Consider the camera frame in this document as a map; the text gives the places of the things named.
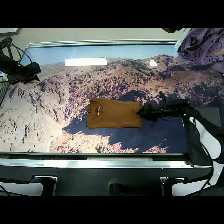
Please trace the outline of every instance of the tabletop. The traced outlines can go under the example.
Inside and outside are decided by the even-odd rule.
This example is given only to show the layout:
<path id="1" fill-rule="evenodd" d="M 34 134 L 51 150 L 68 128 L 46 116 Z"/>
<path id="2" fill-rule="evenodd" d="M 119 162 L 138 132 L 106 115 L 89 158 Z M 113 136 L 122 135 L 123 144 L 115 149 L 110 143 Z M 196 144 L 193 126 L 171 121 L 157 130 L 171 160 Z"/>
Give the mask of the tabletop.
<path id="1" fill-rule="evenodd" d="M 211 66 L 178 63 L 174 43 L 43 44 L 30 45 L 25 52 L 41 65 L 41 81 L 9 87 L 0 110 L 2 152 L 188 152 L 180 118 L 144 120 L 140 129 L 88 130 L 86 106 L 95 97 L 156 107 L 162 91 L 168 99 L 218 107 L 223 120 L 222 74 Z M 107 64 L 66 66 L 66 60 L 77 58 L 106 58 Z M 29 63 L 26 55 L 21 63 Z"/>

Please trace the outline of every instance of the rocky mountain image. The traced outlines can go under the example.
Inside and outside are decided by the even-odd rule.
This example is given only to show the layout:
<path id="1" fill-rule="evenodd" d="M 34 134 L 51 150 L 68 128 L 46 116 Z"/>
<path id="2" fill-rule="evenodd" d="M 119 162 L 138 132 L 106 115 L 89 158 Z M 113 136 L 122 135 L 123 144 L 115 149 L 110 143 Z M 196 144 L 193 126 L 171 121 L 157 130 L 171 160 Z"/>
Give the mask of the rocky mountain image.
<path id="1" fill-rule="evenodd" d="M 156 61 L 156 67 L 150 66 Z M 11 85 L 0 109 L 0 151 L 52 153 L 185 153 L 180 118 L 143 121 L 142 128 L 86 128 L 91 98 L 159 105 L 188 98 L 195 106 L 220 109 L 223 123 L 224 79 L 210 66 L 179 64 L 160 55 L 144 60 L 110 60 L 106 66 L 41 67 L 41 82 Z"/>

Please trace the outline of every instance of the purple cloth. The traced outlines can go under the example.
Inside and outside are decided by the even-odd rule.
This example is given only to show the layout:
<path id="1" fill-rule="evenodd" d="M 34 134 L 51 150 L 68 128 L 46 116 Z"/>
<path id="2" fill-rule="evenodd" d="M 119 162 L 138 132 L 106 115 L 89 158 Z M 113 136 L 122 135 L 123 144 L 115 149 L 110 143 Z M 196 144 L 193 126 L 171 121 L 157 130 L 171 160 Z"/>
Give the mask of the purple cloth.
<path id="1" fill-rule="evenodd" d="M 224 61 L 224 28 L 192 28 L 178 49 L 179 62 L 197 65 Z"/>

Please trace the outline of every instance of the brown towel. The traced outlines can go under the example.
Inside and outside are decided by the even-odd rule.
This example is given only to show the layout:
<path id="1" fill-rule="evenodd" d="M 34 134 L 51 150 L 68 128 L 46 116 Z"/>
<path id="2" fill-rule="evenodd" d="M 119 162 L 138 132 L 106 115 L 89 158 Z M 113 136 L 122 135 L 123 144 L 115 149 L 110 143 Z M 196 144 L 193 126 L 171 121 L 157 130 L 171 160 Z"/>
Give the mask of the brown towel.
<path id="1" fill-rule="evenodd" d="M 141 118 L 136 114 L 140 109 L 140 102 L 93 98 L 87 108 L 87 127 L 141 128 Z"/>

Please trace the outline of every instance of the orange-brown fabric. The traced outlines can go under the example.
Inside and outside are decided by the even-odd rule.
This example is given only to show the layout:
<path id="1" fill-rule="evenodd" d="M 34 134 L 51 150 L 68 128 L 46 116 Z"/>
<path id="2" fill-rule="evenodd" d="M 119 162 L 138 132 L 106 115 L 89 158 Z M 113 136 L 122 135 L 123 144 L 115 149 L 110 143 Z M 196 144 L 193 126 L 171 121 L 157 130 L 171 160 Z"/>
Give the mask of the orange-brown fabric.
<path id="1" fill-rule="evenodd" d="M 93 98 L 87 108 L 87 127 L 141 128 L 141 118 L 136 114 L 140 109 L 140 102 Z"/>

